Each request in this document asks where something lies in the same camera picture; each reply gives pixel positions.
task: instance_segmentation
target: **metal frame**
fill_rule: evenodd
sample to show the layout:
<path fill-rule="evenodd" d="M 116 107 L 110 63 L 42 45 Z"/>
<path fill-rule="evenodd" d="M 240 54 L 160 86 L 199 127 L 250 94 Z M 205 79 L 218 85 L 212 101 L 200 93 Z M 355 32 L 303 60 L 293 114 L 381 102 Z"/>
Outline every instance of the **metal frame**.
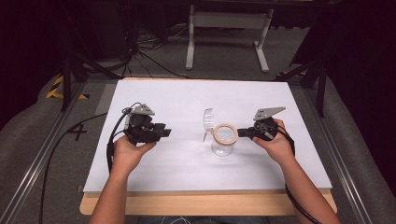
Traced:
<path fill-rule="evenodd" d="M 4 223 L 13 223 L 15 217 L 20 212 L 23 203 L 25 202 L 29 192 L 33 188 L 33 185 L 37 181 L 38 176 L 40 175 L 41 170 L 45 166 L 49 156 L 51 149 L 54 147 L 56 143 L 56 139 L 60 135 L 60 131 L 64 126 L 64 123 L 67 119 L 67 116 L 70 114 L 70 111 L 73 108 L 73 104 L 78 100 L 78 97 L 81 95 L 82 90 L 85 87 L 85 84 L 80 82 L 76 84 L 77 86 L 74 88 L 72 92 L 72 97 L 70 104 L 66 108 L 64 112 L 60 112 L 58 118 L 55 120 L 52 125 L 51 130 L 49 131 L 49 135 L 35 156 L 35 160 L 32 162 L 32 165 L 26 171 L 26 174 L 23 177 L 20 186 L 9 202 L 5 212 L 0 217 L 0 224 Z"/>
<path fill-rule="evenodd" d="M 262 46 L 264 45 L 264 40 L 267 36 L 273 13 L 273 9 L 269 9 L 267 14 L 195 12 L 194 5 L 191 5 L 189 22 L 190 39 L 187 49 L 186 69 L 191 70 L 193 65 L 195 48 L 194 28 L 225 27 L 262 30 L 260 40 L 254 42 L 254 48 L 256 50 L 262 71 L 264 73 L 268 73 L 268 63 L 265 60 Z"/>
<path fill-rule="evenodd" d="M 323 136 L 325 137 L 326 142 L 329 146 L 332 163 L 338 174 L 339 179 L 341 180 L 344 192 L 349 199 L 353 212 L 355 213 L 355 217 L 361 224 L 373 223 L 373 221 L 370 219 L 367 209 L 363 204 L 363 201 L 361 200 L 361 196 L 356 188 L 355 182 L 347 169 L 346 163 L 344 162 L 340 154 L 340 150 L 338 149 L 337 145 L 334 142 L 334 139 L 332 138 L 332 133 L 327 126 L 326 120 L 322 118 L 316 110 L 316 99 L 313 92 L 311 90 L 304 90 L 304 95 L 305 98 L 308 100 L 313 113 L 315 114 L 315 118 L 317 119 Z"/>

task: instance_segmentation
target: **white paper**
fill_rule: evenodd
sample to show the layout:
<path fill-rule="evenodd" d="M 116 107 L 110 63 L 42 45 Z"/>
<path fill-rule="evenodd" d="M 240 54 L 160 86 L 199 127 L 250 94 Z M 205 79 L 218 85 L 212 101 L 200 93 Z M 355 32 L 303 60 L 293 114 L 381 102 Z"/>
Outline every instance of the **white paper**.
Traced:
<path fill-rule="evenodd" d="M 131 173 L 128 191 L 283 189 L 278 164 L 249 138 L 239 138 L 227 157 L 215 155 L 212 135 L 203 142 L 204 111 L 214 109 L 215 126 L 251 127 L 259 108 L 285 106 L 283 119 L 294 139 L 296 158 L 319 189 L 332 184 L 318 157 L 287 83 L 217 80 L 121 80 L 115 90 L 84 192 L 102 191 L 108 178 L 106 144 L 122 115 L 139 102 L 154 112 L 154 123 L 172 129 Z"/>

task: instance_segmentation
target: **hand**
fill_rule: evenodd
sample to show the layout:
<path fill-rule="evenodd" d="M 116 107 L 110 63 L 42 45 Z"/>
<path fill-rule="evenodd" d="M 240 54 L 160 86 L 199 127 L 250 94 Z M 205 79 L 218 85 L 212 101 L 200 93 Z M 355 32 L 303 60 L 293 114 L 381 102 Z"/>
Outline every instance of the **hand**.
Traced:
<path fill-rule="evenodd" d="M 142 146 L 135 146 L 129 142 L 126 135 L 114 142 L 114 160 L 111 172 L 117 171 L 124 176 L 128 176 L 139 164 L 143 155 L 154 148 L 156 143 L 147 143 Z"/>
<path fill-rule="evenodd" d="M 275 119 L 276 124 L 279 126 L 278 129 L 286 133 L 285 124 L 280 119 Z M 291 151 L 291 146 L 286 137 L 277 133 L 272 141 L 264 141 L 258 137 L 253 137 L 253 142 L 255 142 L 260 147 L 263 147 L 268 155 L 280 165 L 289 160 L 295 160 L 294 155 Z"/>

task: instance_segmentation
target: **roll of tape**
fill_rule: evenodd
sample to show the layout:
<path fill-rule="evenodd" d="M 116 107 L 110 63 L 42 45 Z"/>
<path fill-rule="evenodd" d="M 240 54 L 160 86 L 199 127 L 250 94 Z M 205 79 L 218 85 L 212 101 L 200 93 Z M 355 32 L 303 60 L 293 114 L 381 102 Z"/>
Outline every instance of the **roll of tape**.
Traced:
<path fill-rule="evenodd" d="M 218 131 L 220 128 L 230 128 L 231 130 L 233 130 L 233 138 L 227 140 L 221 139 L 218 136 Z M 221 123 L 213 129 L 213 138 L 219 145 L 229 147 L 235 144 L 236 140 L 238 139 L 238 131 L 235 129 L 235 127 L 232 124 Z"/>

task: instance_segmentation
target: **cable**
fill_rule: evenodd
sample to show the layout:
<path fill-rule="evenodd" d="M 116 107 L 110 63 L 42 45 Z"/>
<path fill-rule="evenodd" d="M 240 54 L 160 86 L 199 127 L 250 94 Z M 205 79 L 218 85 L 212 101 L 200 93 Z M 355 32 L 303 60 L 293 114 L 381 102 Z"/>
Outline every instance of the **cable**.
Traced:
<path fill-rule="evenodd" d="M 278 133 L 281 133 L 282 135 L 284 135 L 286 137 L 286 139 L 289 141 L 290 147 L 291 147 L 291 151 L 293 153 L 293 155 L 295 156 L 295 145 L 294 145 L 294 141 L 293 139 L 290 137 L 290 135 L 286 132 L 286 130 L 283 127 L 282 128 L 285 132 L 280 131 L 278 128 L 275 127 L 270 127 L 268 125 L 265 125 L 267 128 L 271 128 L 276 130 Z M 297 210 L 299 210 L 301 212 L 301 214 L 303 214 L 306 218 L 308 218 L 308 220 L 310 220 L 312 223 L 315 224 L 321 224 L 319 221 L 317 221 L 314 217 L 312 217 L 309 213 L 307 213 L 298 203 L 297 201 L 294 199 L 293 195 L 291 194 L 291 192 L 289 191 L 288 185 L 285 183 L 285 190 L 286 193 L 288 194 L 289 199 L 291 200 L 291 203 L 297 208 Z"/>
<path fill-rule="evenodd" d="M 78 39 L 81 41 L 82 46 L 84 46 L 84 49 L 87 50 L 88 55 L 92 58 L 92 55 L 90 53 L 90 51 L 88 50 L 88 47 L 85 45 L 84 40 L 82 39 L 82 36 L 79 34 L 76 26 L 74 25 L 74 23 L 72 22 L 72 19 L 70 18 L 69 13 L 67 13 L 66 8 L 64 7 L 64 3 L 62 0 L 59 0 L 59 3 L 61 4 L 62 10 L 64 11 L 64 14 L 66 15 L 68 21 L 70 22 L 70 24 L 72 25 L 76 35 L 78 36 Z"/>
<path fill-rule="evenodd" d="M 43 181 L 43 187 L 42 187 L 42 191 L 41 191 L 40 214 L 39 214 L 39 223 L 40 223 L 40 224 L 43 223 L 44 197 L 45 197 L 45 192 L 46 192 L 46 185 L 47 185 L 47 179 L 48 179 L 48 174 L 49 174 L 50 161 L 52 160 L 52 156 L 53 156 L 53 154 L 54 154 L 54 152 L 55 152 L 56 147 L 59 145 L 59 143 L 61 142 L 61 140 L 64 138 L 64 136 L 65 136 L 67 133 L 69 133 L 69 132 L 75 130 L 75 129 L 76 129 L 78 126 L 80 126 L 82 123 L 84 123 L 84 122 L 86 122 L 86 121 L 88 121 L 88 120 L 91 120 L 91 119 L 96 119 L 96 118 L 102 117 L 102 116 L 104 116 L 104 115 L 106 115 L 106 114 L 107 114 L 107 113 L 103 113 L 103 114 L 100 114 L 100 115 L 96 115 L 96 116 L 90 117 L 90 118 L 88 118 L 88 119 L 84 119 L 84 120 L 82 120 L 82 121 L 76 123 L 75 125 L 73 125 L 72 127 L 70 127 L 66 132 L 64 132 L 64 133 L 62 134 L 62 136 L 58 139 L 58 141 L 56 141 L 55 145 L 54 145 L 53 148 L 51 149 L 51 152 L 50 152 L 50 154 L 49 154 L 49 158 L 48 158 L 48 161 L 47 161 L 47 166 L 46 166 L 46 168 L 45 168 L 46 171 L 45 171 L 45 173 L 44 173 L 44 181 Z"/>
<path fill-rule="evenodd" d="M 165 221 L 165 219 L 166 219 L 166 217 L 163 217 L 163 220 L 161 221 L 161 224 L 164 224 L 163 222 Z M 172 222 L 170 222 L 169 224 L 175 224 L 176 222 L 178 222 L 178 221 L 184 221 L 184 224 L 191 224 L 190 222 L 189 222 L 189 220 L 188 219 L 186 219 L 186 218 L 184 218 L 184 217 L 179 217 L 179 218 L 176 218 L 176 219 L 174 219 Z"/>
<path fill-rule="evenodd" d="M 185 33 L 188 28 L 189 27 L 186 26 L 183 29 L 181 29 L 180 31 L 178 31 L 175 35 L 173 35 L 171 37 L 167 37 L 165 42 L 161 42 L 161 39 L 154 37 L 154 35 L 151 35 L 150 38 L 145 38 L 143 40 L 137 41 L 138 48 L 140 50 L 149 51 L 149 50 L 153 50 L 153 49 L 160 49 L 163 46 L 165 46 L 167 44 L 170 44 L 170 43 L 177 42 L 180 39 L 188 40 L 188 39 L 183 38 L 183 37 L 177 37 L 178 35 L 182 35 L 183 33 Z M 144 43 L 148 43 L 148 42 L 153 42 L 151 47 L 143 47 L 143 46 L 139 45 L 139 44 L 144 44 Z"/>
<path fill-rule="evenodd" d="M 78 54 L 78 53 L 74 53 L 74 55 L 77 57 L 77 59 L 82 60 L 83 62 L 88 64 L 90 67 L 100 71 L 101 73 L 103 73 L 107 77 L 110 77 L 110 78 L 113 78 L 113 79 L 122 79 L 122 77 L 120 77 L 120 76 L 118 76 L 118 75 L 106 70 L 104 67 L 102 67 L 102 65 L 90 60 L 89 58 L 85 57 L 84 55 Z"/>
<path fill-rule="evenodd" d="M 119 135 L 119 133 L 123 133 L 123 130 L 122 130 L 122 131 L 119 131 L 119 132 L 117 132 L 117 133 L 115 133 L 115 134 L 114 134 L 114 137 L 117 136 L 117 135 Z"/>
<path fill-rule="evenodd" d="M 125 74 L 125 70 L 126 70 L 126 64 L 124 65 L 124 69 L 122 70 L 122 74 L 121 74 L 121 76 L 123 77 L 124 76 L 124 74 Z"/>
<path fill-rule="evenodd" d="M 129 67 L 129 64 L 128 64 L 128 72 L 129 72 L 129 77 L 132 77 L 132 71 L 131 68 Z"/>
<path fill-rule="evenodd" d="M 143 53 L 142 51 L 138 50 L 138 52 L 139 52 L 140 54 L 146 56 L 148 59 L 152 60 L 154 63 L 158 64 L 158 65 L 159 65 L 161 68 L 163 68 L 165 71 L 167 71 L 167 72 L 169 72 L 169 73 L 171 73 L 171 74 L 173 74 L 173 75 L 175 75 L 175 76 L 177 76 L 177 77 L 189 78 L 189 77 L 187 77 L 187 76 L 184 76 L 184 75 L 181 75 L 181 74 L 177 74 L 177 73 L 174 73 L 174 72 L 170 71 L 169 69 L 167 69 L 167 68 L 165 68 L 164 66 L 162 66 L 161 64 L 157 63 L 154 59 L 150 58 L 147 54 Z"/>
<path fill-rule="evenodd" d="M 110 65 L 109 67 L 105 67 L 105 69 L 107 69 L 108 71 L 114 71 L 117 70 L 119 68 L 122 68 L 125 64 L 127 64 L 129 62 L 129 60 L 123 60 L 121 63 L 117 63 L 114 65 Z M 100 71 L 92 68 L 92 67 L 84 67 L 85 71 L 87 71 L 88 73 L 100 73 Z"/>
<path fill-rule="evenodd" d="M 125 116 L 131 114 L 132 107 L 134 107 L 134 105 L 142 105 L 142 104 L 137 102 L 137 103 L 134 103 L 133 105 L 131 105 L 130 107 L 122 109 L 122 116 L 117 121 L 117 124 L 114 126 L 114 129 L 111 132 L 111 135 L 108 139 L 107 149 L 106 149 L 106 159 L 107 159 L 107 166 L 108 166 L 109 172 L 111 172 L 111 167 L 113 166 L 113 160 L 111 157 L 114 155 L 114 137 L 117 134 L 119 134 L 119 133 L 116 133 L 116 130 L 119 128 L 120 123 L 125 118 Z"/>
<path fill-rule="evenodd" d="M 144 69 L 146 69 L 146 71 L 148 72 L 148 75 L 150 76 L 150 77 L 153 77 L 152 75 L 151 75 L 151 73 L 149 72 L 149 70 L 147 69 L 147 67 L 145 67 L 145 66 L 143 66 L 143 64 L 134 56 L 134 58 L 140 63 L 140 66 L 142 66 Z"/>

